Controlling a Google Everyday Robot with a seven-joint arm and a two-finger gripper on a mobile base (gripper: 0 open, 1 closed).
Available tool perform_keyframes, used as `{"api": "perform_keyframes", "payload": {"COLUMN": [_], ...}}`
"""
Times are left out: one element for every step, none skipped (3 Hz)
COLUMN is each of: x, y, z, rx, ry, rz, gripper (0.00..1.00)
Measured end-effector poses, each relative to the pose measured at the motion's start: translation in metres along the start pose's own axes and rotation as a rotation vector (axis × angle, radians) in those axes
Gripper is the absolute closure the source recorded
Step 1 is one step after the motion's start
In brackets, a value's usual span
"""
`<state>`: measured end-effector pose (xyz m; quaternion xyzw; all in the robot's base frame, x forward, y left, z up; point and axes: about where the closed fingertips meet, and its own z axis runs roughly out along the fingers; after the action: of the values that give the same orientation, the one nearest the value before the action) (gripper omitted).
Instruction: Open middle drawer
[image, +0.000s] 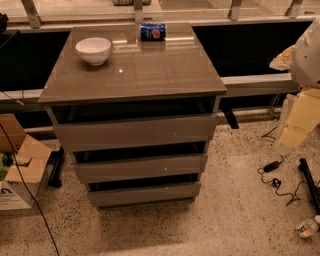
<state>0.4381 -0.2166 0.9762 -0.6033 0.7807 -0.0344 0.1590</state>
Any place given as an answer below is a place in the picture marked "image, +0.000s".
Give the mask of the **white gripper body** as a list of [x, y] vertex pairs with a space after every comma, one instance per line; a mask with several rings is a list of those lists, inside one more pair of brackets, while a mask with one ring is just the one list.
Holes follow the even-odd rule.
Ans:
[[307, 89], [290, 98], [292, 102], [285, 126], [295, 130], [313, 130], [320, 123], [320, 90]]

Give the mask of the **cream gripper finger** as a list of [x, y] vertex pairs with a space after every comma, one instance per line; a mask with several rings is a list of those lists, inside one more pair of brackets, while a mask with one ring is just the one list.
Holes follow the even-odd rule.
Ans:
[[293, 152], [319, 124], [320, 91], [289, 94], [281, 110], [276, 152], [281, 155]]
[[269, 67], [278, 71], [287, 71], [291, 69], [292, 55], [295, 46], [289, 46], [282, 53], [278, 54], [269, 64]]

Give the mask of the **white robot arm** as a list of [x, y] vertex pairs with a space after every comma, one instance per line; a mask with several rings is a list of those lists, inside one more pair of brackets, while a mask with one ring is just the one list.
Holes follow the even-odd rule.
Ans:
[[286, 155], [294, 151], [320, 124], [320, 18], [316, 18], [296, 43], [269, 64], [291, 74], [300, 86], [296, 96], [288, 95], [280, 116], [275, 150]]

